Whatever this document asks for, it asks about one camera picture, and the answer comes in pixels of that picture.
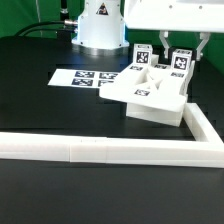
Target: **white block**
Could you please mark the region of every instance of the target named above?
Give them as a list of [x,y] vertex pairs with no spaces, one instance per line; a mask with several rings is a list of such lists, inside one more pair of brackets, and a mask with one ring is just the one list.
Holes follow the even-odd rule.
[[0,133],[0,158],[69,161],[69,142],[76,140],[65,136]]
[[179,126],[183,112],[171,112],[150,107],[144,107],[137,104],[127,104],[127,117],[153,121],[161,124]]
[[151,65],[152,45],[135,44],[133,52],[133,63],[139,66]]
[[70,162],[105,163],[106,149],[106,138],[84,138],[71,143]]
[[188,72],[191,64],[192,51],[176,49],[172,55],[171,69],[176,72]]
[[183,116],[197,141],[223,143],[197,104],[187,103]]

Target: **cable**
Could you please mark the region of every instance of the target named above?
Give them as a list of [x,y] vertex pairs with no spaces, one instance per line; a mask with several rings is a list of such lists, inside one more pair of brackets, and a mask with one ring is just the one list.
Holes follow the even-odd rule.
[[41,22],[41,23],[34,23],[32,25],[29,25],[23,29],[21,29],[20,31],[18,31],[15,36],[19,36],[21,35],[23,32],[29,30],[29,29],[32,29],[34,27],[37,27],[37,26],[43,26],[43,25],[55,25],[55,24],[64,24],[64,21],[48,21],[48,22]]
[[65,32],[71,32],[71,33],[75,32],[72,29],[64,29],[64,28],[63,29],[37,28],[37,29],[28,30],[27,32],[25,32],[23,34],[23,36],[27,36],[27,34],[32,33],[32,32],[36,32],[36,31],[55,31],[55,32],[57,32],[59,30],[60,31],[65,31]]
[[39,4],[39,0],[36,0],[36,8],[37,8],[37,17],[38,17],[38,22],[41,22],[41,16],[40,16],[40,4]]

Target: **black table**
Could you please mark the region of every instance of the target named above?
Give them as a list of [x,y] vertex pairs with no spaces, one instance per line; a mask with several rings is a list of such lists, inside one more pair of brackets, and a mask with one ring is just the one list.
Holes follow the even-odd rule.
[[[96,89],[49,87],[56,68],[119,72],[127,56],[79,54],[52,39],[0,39],[0,131],[192,140],[180,127],[125,117]],[[189,100],[222,139],[224,76],[197,64]],[[0,161],[0,223],[221,224],[223,169]]]

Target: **white object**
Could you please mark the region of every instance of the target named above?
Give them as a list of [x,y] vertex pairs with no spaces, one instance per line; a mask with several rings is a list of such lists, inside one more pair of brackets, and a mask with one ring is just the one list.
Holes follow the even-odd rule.
[[125,0],[130,29],[224,32],[223,0]]
[[105,83],[114,82],[118,74],[117,72],[56,69],[48,85],[74,88],[100,88]]
[[224,144],[196,104],[184,119],[197,141],[0,133],[0,158],[224,168]]
[[179,126],[194,71],[192,51],[177,49],[171,66],[136,64],[138,52],[134,50],[135,64],[123,70],[114,83],[102,86],[100,96],[128,103],[126,115],[129,117]]
[[120,14],[120,0],[85,0],[83,13],[78,17],[78,34],[72,43],[89,53],[98,50],[128,47],[124,39],[125,24]]

